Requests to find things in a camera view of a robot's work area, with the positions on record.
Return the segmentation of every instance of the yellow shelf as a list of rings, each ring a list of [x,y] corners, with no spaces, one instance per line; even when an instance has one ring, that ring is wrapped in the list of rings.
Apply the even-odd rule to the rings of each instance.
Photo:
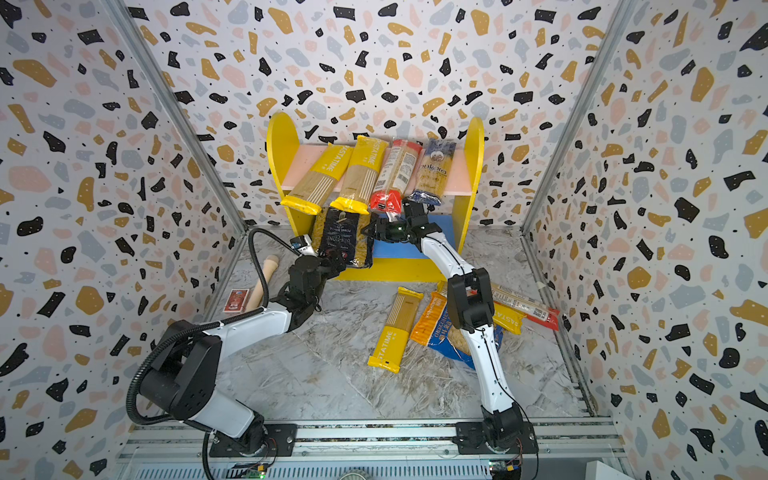
[[[325,148],[324,145],[301,145],[296,127],[288,114],[280,112],[272,116],[266,133],[266,155],[277,186],[280,198],[284,198],[290,189],[312,165],[312,158],[317,159]],[[449,186],[446,194],[455,196],[451,213],[455,248],[459,253],[464,249],[464,242],[472,216],[482,172],[485,151],[485,132],[482,121],[473,118],[464,140],[464,149],[457,150],[454,165],[449,174]],[[312,230],[314,217],[297,210],[286,208],[288,221],[294,235],[304,235]],[[386,282],[438,282],[445,280],[437,267],[429,259],[418,258],[375,258],[369,269],[347,269],[339,280],[373,280]]]

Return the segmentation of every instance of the vented metal panel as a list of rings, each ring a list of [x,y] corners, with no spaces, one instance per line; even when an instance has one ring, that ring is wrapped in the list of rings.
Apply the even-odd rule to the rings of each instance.
[[[193,479],[205,478],[199,463],[147,463],[133,465],[135,474],[128,477],[135,480]],[[243,469],[222,468],[211,465],[214,478],[236,478]],[[363,470],[376,480],[418,478],[419,480],[486,480],[491,478],[487,460],[422,460],[401,462],[278,462],[271,467],[265,478],[314,478],[316,480],[337,480],[349,470]]]

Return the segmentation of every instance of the gray marble surface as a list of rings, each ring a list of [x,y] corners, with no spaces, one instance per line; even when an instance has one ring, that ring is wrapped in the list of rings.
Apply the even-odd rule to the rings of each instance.
[[[291,237],[290,230],[275,233],[286,240]],[[280,258],[270,281],[274,294],[286,282],[295,256],[269,237],[257,234],[256,240],[260,260],[271,253]],[[470,230],[463,256],[472,265],[485,267],[493,281],[538,298],[516,232]],[[226,292],[251,288],[257,278],[245,248],[224,288]],[[321,299],[322,312],[293,332],[223,360],[218,388],[268,419],[480,416],[477,375],[462,362],[411,341],[399,373],[367,365],[399,285],[330,280]],[[435,284],[403,286],[426,294],[420,315]],[[218,312],[225,301],[220,301]],[[499,355],[513,395],[528,415],[587,416],[552,331],[527,320],[521,330],[520,336],[505,333]]]

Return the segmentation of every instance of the terrazzo wall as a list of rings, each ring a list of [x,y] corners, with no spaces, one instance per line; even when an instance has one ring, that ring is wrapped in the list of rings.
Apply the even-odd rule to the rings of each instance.
[[[638,478],[768,478],[765,2],[638,2],[531,238]]]
[[[0,478],[107,478],[133,371],[202,316],[233,225],[101,4],[0,15]]]
[[[472,225],[528,211],[616,2],[176,2],[131,13],[249,223],[282,223],[264,138],[460,139],[483,119]]]

